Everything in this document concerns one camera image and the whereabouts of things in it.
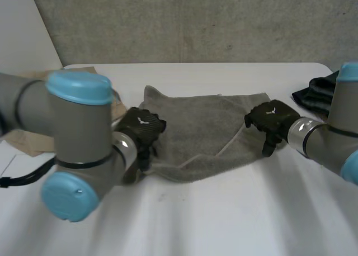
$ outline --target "concrete wall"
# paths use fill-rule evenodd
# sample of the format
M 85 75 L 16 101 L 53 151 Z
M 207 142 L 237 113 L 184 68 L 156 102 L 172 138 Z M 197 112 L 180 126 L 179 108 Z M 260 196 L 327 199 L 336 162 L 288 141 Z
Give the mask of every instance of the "concrete wall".
M 64 65 L 358 58 L 358 0 L 35 0 Z

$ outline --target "light blue joint cap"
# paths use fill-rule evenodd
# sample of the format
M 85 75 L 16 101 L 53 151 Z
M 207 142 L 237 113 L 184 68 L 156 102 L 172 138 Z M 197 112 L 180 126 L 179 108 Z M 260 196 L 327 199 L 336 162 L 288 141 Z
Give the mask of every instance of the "light blue joint cap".
M 106 105 L 112 102 L 111 81 L 95 73 L 53 72 L 46 86 L 51 94 L 66 101 L 84 105 Z
M 71 222 L 82 221 L 100 203 L 87 182 L 67 172 L 55 172 L 47 178 L 41 198 L 55 216 Z
M 345 161 L 341 176 L 348 182 L 358 185 L 358 150 L 352 153 Z
M 337 77 L 337 82 L 357 82 L 358 62 L 344 63 Z

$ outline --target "white surface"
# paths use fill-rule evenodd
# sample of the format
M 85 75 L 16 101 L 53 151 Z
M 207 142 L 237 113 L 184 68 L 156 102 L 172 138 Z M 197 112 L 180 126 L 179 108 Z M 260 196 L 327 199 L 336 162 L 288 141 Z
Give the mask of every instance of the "white surface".
M 95 67 L 127 106 L 138 105 L 150 84 L 169 96 L 266 91 L 295 107 L 291 92 L 331 72 L 314 63 Z M 1 143 L 0 167 L 15 153 Z M 28 173 L 49 156 L 19 155 L 5 175 Z M 0 190 L 1 256 L 358 255 L 358 187 L 288 147 L 203 181 L 175 184 L 150 176 L 116 187 L 77 224 L 47 212 L 40 186 Z
M 0 0 L 0 72 L 61 67 L 34 0 Z

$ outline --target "dark cloth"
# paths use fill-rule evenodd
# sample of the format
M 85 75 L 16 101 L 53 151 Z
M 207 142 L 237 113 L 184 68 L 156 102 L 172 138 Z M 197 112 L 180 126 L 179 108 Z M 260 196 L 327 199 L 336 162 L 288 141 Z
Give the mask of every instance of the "dark cloth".
M 338 74 L 336 71 L 327 77 L 312 79 L 308 88 L 292 94 L 294 101 L 307 110 L 328 117 Z

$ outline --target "gray towel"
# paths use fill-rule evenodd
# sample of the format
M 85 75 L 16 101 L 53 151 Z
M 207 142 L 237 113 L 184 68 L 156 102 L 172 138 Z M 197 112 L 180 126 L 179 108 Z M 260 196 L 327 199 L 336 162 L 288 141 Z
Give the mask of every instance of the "gray towel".
M 146 86 L 140 107 L 167 121 L 153 145 L 150 172 L 193 182 L 262 158 L 265 134 L 245 128 L 244 115 L 269 100 L 265 93 L 171 98 Z

